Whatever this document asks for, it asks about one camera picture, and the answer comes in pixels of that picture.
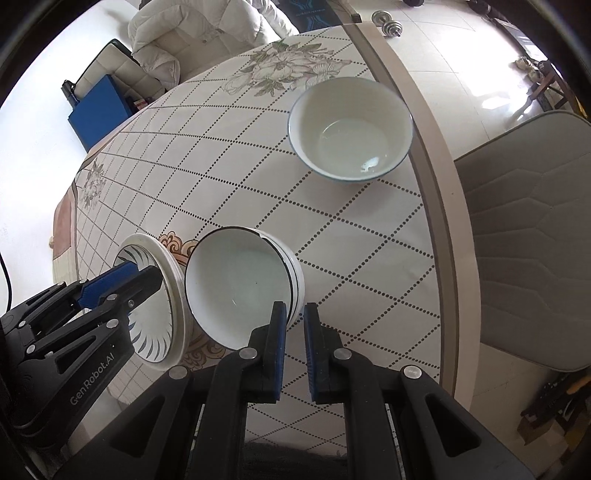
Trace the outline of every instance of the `flower illustration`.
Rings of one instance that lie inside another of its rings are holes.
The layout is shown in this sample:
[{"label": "flower illustration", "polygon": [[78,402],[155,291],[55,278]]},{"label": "flower illustration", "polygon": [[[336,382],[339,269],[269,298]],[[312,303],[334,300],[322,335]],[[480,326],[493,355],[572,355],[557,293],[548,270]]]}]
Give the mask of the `flower illustration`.
[{"label": "flower illustration", "polygon": [[86,210],[92,210],[99,203],[100,193],[107,183],[103,175],[103,164],[95,160],[88,171],[88,176],[82,187],[82,196],[80,198],[82,205]]},{"label": "flower illustration", "polygon": [[245,88],[258,89],[255,96],[275,96],[276,91],[309,88],[336,77],[350,60],[335,60],[333,50],[320,43],[300,46],[283,40],[251,54],[249,63],[230,77],[223,90],[235,95]]}]

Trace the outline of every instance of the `black cable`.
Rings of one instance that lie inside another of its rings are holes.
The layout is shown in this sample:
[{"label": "black cable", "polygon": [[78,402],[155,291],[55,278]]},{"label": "black cable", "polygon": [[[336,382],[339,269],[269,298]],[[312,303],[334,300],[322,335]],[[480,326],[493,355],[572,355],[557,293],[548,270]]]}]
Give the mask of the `black cable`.
[{"label": "black cable", "polygon": [[4,277],[6,278],[6,286],[8,287],[8,305],[6,307],[6,311],[9,311],[12,307],[12,285],[10,283],[10,277],[8,276],[8,270],[6,269],[6,264],[4,263],[4,259],[2,258],[2,254],[0,253],[0,265],[2,265],[2,271],[4,272]]}]

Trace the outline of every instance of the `bowl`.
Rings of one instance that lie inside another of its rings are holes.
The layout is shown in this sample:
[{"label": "bowl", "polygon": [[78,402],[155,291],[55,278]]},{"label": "bowl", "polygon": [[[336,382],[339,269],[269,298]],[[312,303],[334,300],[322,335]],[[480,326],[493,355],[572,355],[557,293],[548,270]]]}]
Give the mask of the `bowl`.
[{"label": "bowl", "polygon": [[256,229],[228,226],[197,244],[185,271],[189,308],[203,331],[225,348],[248,345],[267,325],[273,303],[287,308],[288,326],[303,307],[303,273],[281,241]]},{"label": "bowl", "polygon": [[141,270],[156,265],[162,272],[160,290],[129,314],[129,335],[135,353],[151,368],[166,371],[181,361],[193,333],[193,318],[177,261],[155,238],[135,233],[127,237],[113,266],[131,261]]},{"label": "bowl", "polygon": [[387,174],[407,156],[413,119],[386,86],[340,77],[306,90],[287,122],[291,146],[312,170],[332,180],[362,182]]}]

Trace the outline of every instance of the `metal screw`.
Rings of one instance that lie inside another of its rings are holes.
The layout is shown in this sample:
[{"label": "metal screw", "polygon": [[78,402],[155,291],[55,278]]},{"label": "metal screw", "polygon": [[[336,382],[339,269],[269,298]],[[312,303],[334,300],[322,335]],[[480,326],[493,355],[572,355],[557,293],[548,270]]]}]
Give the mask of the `metal screw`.
[{"label": "metal screw", "polygon": [[386,22],[382,25],[382,33],[388,38],[399,37],[402,35],[402,24],[396,20]]},{"label": "metal screw", "polygon": [[421,377],[421,375],[423,374],[423,370],[421,370],[416,365],[407,365],[406,367],[404,367],[404,370],[402,370],[402,373],[407,378],[416,379]]},{"label": "metal screw", "polygon": [[337,348],[334,352],[333,355],[335,356],[335,358],[338,358],[339,360],[348,360],[349,358],[351,358],[351,355],[353,355],[351,353],[351,350],[349,350],[348,348]]},{"label": "metal screw", "polygon": [[240,355],[240,358],[243,358],[244,360],[251,360],[253,358],[256,358],[256,356],[258,355],[258,352],[256,351],[255,348],[247,346],[246,348],[243,348],[242,350],[240,350],[239,355]]},{"label": "metal screw", "polygon": [[173,380],[180,380],[181,378],[185,378],[187,376],[187,369],[181,365],[177,365],[176,367],[172,367],[170,370],[168,370],[168,376]]},{"label": "metal screw", "polygon": [[376,27],[381,27],[390,20],[392,20],[392,15],[386,10],[377,10],[371,16],[371,21],[374,22]]}]

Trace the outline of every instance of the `white patterned tablecloth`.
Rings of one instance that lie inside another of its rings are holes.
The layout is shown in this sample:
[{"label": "white patterned tablecloth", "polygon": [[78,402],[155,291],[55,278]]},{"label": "white patterned tablecloth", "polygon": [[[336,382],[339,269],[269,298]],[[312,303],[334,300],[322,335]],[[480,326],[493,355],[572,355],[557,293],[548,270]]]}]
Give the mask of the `white patterned tablecloth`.
[{"label": "white patterned tablecloth", "polygon": [[[439,288],[410,160],[345,184],[313,173],[290,148],[290,108],[306,86],[335,76],[373,79],[342,27],[227,60],[151,104],[76,177],[79,277],[110,268],[132,233],[177,239],[180,251],[220,226],[256,227],[295,252],[306,301],[347,347],[437,380]],[[109,391],[129,402],[157,377],[134,356]],[[342,406],[312,404],[306,377],[298,320],[287,332],[281,400],[250,406],[247,441],[346,452]]]}]

